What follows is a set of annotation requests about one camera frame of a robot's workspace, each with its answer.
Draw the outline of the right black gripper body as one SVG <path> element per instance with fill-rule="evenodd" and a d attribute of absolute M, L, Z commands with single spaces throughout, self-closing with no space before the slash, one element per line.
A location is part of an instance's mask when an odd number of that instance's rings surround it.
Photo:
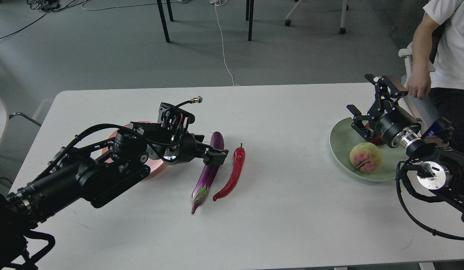
<path fill-rule="evenodd" d="M 420 140 L 418 132 L 421 130 L 421 125 L 400 106 L 391 111 L 369 110 L 369 114 L 376 116 L 375 132 L 388 147 L 402 146 L 407 149 Z"/>

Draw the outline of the person's hand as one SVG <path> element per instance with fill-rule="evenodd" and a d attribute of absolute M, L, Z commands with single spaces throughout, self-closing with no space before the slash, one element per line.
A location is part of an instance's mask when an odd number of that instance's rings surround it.
<path fill-rule="evenodd" d="M 431 76 L 429 75 L 429 64 L 413 63 L 411 75 L 407 81 L 406 89 L 411 97 L 422 100 L 431 92 Z"/>

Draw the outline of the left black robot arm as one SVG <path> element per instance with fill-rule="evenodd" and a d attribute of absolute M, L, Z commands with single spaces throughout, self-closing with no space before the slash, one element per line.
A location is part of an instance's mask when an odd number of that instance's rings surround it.
<path fill-rule="evenodd" d="M 52 235 L 35 230 L 39 223 L 80 198 L 103 207 L 150 175 L 148 160 L 176 165 L 200 158 L 208 170 L 224 164 L 229 151 L 220 133 L 213 133 L 208 145 L 203 135 L 188 131 L 195 116 L 182 106 L 201 101 L 162 102 L 156 122 L 93 125 L 25 187 L 0 193 L 0 270 L 36 270 L 56 243 Z"/>

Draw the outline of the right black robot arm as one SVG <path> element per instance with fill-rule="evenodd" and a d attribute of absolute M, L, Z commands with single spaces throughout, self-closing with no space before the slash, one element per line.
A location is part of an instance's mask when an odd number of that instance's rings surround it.
<path fill-rule="evenodd" d="M 408 157 L 396 167 L 396 192 L 409 218 L 433 236 L 464 241 L 419 222 L 407 209 L 402 188 L 409 195 L 426 203 L 447 203 L 461 213 L 464 223 L 464 153 L 452 149 L 453 128 L 448 120 L 440 118 L 419 135 L 420 121 L 399 106 L 399 100 L 408 91 L 393 76 L 365 75 L 374 85 L 375 100 L 366 114 L 354 105 L 347 109 L 353 115 L 351 127 L 364 139 L 378 136 L 390 148 L 405 149 Z"/>

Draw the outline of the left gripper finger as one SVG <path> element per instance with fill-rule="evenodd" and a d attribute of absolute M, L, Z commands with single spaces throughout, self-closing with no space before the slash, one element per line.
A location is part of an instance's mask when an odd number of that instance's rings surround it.
<path fill-rule="evenodd" d="M 208 145 L 206 146 L 206 151 L 203 154 L 203 163 L 206 166 L 212 167 L 222 166 L 228 154 L 228 149 L 218 149 Z"/>

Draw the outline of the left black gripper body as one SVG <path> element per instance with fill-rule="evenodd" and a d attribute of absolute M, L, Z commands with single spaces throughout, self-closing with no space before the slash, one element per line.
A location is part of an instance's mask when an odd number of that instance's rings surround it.
<path fill-rule="evenodd" d="M 195 158 L 201 158 L 206 150 L 202 145 L 204 138 L 204 135 L 186 132 L 177 147 L 166 149 L 165 154 L 163 154 L 165 164 L 185 164 Z"/>

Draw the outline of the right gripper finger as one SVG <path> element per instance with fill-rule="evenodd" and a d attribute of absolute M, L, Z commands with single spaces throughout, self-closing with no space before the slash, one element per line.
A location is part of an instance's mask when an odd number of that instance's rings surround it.
<path fill-rule="evenodd" d="M 370 111 L 391 111 L 398 106 L 399 100 L 408 94 L 408 90 L 394 76 L 376 77 L 366 74 L 364 78 L 375 88 L 375 102 Z"/>
<path fill-rule="evenodd" d="M 352 124 L 351 127 L 362 137 L 362 138 L 373 138 L 376 135 L 375 126 L 377 124 L 377 118 L 375 115 L 362 115 L 361 111 L 357 109 L 355 105 L 347 105 L 346 108 L 352 113 Z"/>

